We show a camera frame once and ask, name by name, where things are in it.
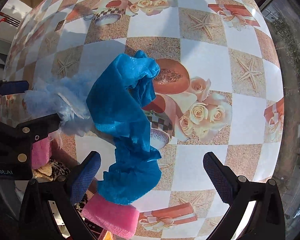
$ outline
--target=blue cloth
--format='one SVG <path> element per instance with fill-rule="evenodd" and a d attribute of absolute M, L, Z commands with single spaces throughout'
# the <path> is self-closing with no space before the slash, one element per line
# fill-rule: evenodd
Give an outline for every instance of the blue cloth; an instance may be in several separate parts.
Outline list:
<path fill-rule="evenodd" d="M 159 71 L 141 50 L 134 57 L 120 54 L 87 97 L 96 128 L 114 137 L 116 163 L 98 182 L 98 193 L 113 203 L 130 204 L 160 180 L 161 155 L 150 146 L 150 123 L 141 109 L 155 98 L 152 79 Z"/>

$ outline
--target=pink sponge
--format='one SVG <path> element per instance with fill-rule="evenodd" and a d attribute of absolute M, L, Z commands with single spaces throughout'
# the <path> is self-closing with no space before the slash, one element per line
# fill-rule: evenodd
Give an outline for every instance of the pink sponge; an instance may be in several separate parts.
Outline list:
<path fill-rule="evenodd" d="M 52 155 L 50 143 L 51 138 L 48 136 L 32 144 L 31 167 L 33 169 L 38 169 L 48 163 Z"/>
<path fill-rule="evenodd" d="M 139 211 L 131 205 L 109 202 L 95 193 L 84 206 L 82 215 L 111 233 L 130 239 L 137 229 Z"/>

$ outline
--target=blue gripper pad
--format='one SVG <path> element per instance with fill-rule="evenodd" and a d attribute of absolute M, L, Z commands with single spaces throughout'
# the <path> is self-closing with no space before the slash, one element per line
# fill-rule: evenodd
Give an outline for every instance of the blue gripper pad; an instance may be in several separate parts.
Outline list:
<path fill-rule="evenodd" d="M 221 200 L 231 205 L 238 192 L 236 175 L 228 166 L 224 166 L 213 152 L 208 152 L 204 155 L 203 167 Z"/>
<path fill-rule="evenodd" d="M 2 82 L 0 86 L 0 95 L 13 95 L 24 93 L 29 89 L 29 83 L 26 80 Z"/>
<path fill-rule="evenodd" d="M 66 182 L 66 191 L 72 205 L 82 200 L 100 166 L 100 154 L 92 151 L 80 165 L 70 172 Z"/>

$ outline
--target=screw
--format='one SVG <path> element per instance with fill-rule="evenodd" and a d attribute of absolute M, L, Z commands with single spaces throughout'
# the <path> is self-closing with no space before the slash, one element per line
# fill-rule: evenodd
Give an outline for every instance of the screw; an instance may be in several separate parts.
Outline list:
<path fill-rule="evenodd" d="M 246 181 L 247 181 L 247 178 L 246 178 L 245 176 L 239 176 L 239 177 L 238 177 L 238 180 L 239 180 L 240 182 L 246 182 Z"/>
<path fill-rule="evenodd" d="M 18 161 L 20 161 L 21 163 L 24 163 L 27 160 L 27 155 L 25 155 L 24 153 L 20 153 L 18 155 Z"/>
<path fill-rule="evenodd" d="M 269 179 L 268 182 L 269 182 L 269 184 L 272 185 L 272 186 L 275 185 L 275 180 L 274 180 L 274 179 Z"/>
<path fill-rule="evenodd" d="M 30 129 L 28 127 L 24 127 L 24 128 L 22 128 L 22 131 L 24 133 L 28 133 L 28 132 L 30 132 Z"/>
<path fill-rule="evenodd" d="M 65 175 L 60 175 L 58 178 L 57 178 L 58 181 L 65 181 L 66 180 L 66 176 Z"/>
<path fill-rule="evenodd" d="M 31 180 L 29 180 L 28 183 L 29 183 L 30 185 L 33 185 L 33 184 L 35 183 L 35 181 L 36 181 L 36 179 L 31 179 Z"/>

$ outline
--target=red cord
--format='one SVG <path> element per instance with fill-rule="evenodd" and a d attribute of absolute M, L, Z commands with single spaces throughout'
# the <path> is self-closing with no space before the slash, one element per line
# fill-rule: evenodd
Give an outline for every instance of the red cord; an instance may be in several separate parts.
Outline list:
<path fill-rule="evenodd" d="M 7 21 L 7 18 L 2 18 L 1 20 L 0 20 L 0 22 L 6 22 Z"/>

